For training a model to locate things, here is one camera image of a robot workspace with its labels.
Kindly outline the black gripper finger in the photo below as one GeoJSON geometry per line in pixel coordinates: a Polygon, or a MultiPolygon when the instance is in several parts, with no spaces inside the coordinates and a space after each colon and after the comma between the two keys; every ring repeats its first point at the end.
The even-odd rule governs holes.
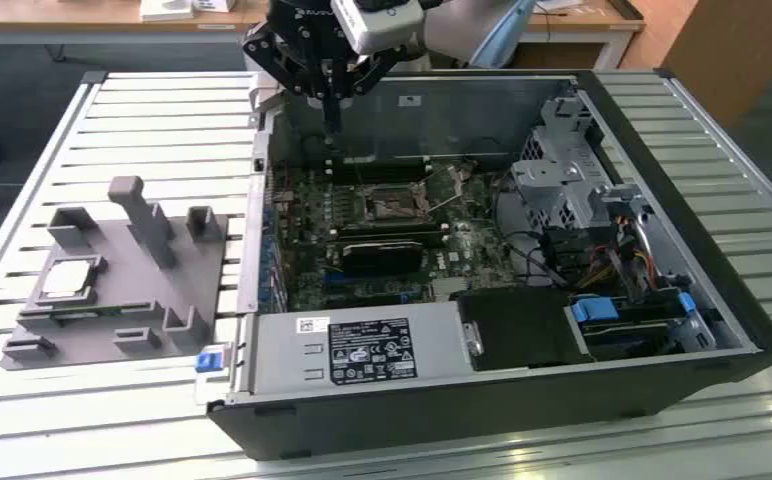
{"type": "Polygon", "coordinates": [[[326,135],[336,134],[336,98],[324,72],[318,34],[306,23],[269,22],[254,27],[244,40],[244,51],[280,84],[296,95],[305,95],[322,110],[326,135]]]}
{"type": "Polygon", "coordinates": [[[408,47],[401,45],[377,52],[354,67],[348,54],[334,59],[334,133],[342,131],[341,102],[368,94],[406,57],[408,47]]]}

